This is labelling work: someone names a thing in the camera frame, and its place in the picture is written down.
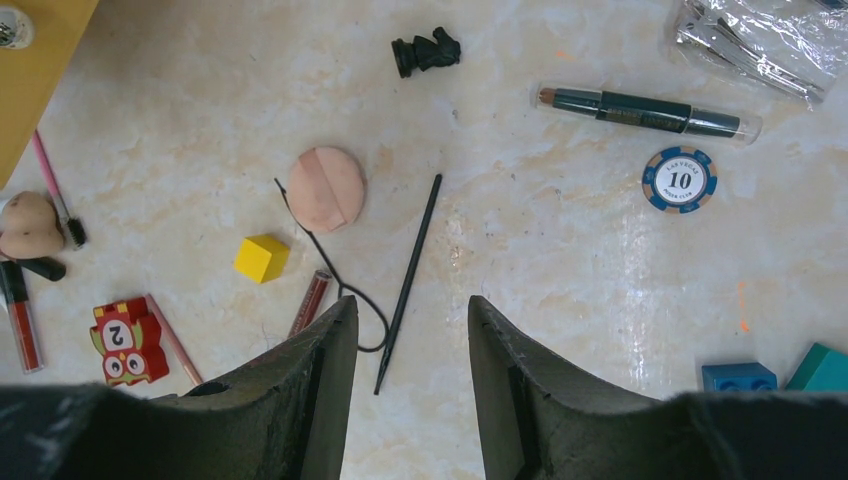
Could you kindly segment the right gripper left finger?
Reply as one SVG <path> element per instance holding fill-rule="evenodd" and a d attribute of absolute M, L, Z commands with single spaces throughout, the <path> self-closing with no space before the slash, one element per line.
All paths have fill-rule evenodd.
<path fill-rule="evenodd" d="M 5 386 L 5 479 L 336 479 L 358 343 L 346 296 L 307 329 L 182 396 Z"/>

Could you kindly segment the thin black stick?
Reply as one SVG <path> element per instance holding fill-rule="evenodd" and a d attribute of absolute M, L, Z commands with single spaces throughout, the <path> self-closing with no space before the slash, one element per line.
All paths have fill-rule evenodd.
<path fill-rule="evenodd" d="M 388 367 L 392 358 L 393 350 L 397 343 L 397 337 L 399 335 L 402 320 L 411 295 L 412 286 L 423 253 L 425 241 L 429 231 L 432 216 L 435 211 L 436 202 L 438 199 L 442 181 L 442 174 L 437 174 L 434 177 L 428 201 L 421 219 L 421 223 L 415 238 L 415 243 L 411 252 L 410 260 L 408 262 L 408 266 L 399 292 L 398 300 L 396 302 L 396 306 L 393 312 L 392 321 L 389 325 L 389 332 L 386 337 L 386 345 L 381 356 L 376 382 L 373 390 L 373 394 L 375 396 L 377 396 L 381 391 L 381 387 L 385 380 Z"/>

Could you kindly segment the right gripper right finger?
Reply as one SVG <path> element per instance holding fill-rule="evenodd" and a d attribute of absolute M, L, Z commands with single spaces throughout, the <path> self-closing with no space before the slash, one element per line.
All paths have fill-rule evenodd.
<path fill-rule="evenodd" d="M 468 304 L 469 353 L 489 479 L 843 479 L 838 393 L 684 393 L 653 399 L 524 334 L 487 299 Z"/>

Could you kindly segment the cream round drawer organizer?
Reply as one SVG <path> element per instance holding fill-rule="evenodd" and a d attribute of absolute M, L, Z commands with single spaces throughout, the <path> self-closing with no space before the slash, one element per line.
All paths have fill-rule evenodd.
<path fill-rule="evenodd" d="M 11 178 L 78 47 L 98 0 L 3 1 L 21 48 L 1 47 L 1 185 Z"/>

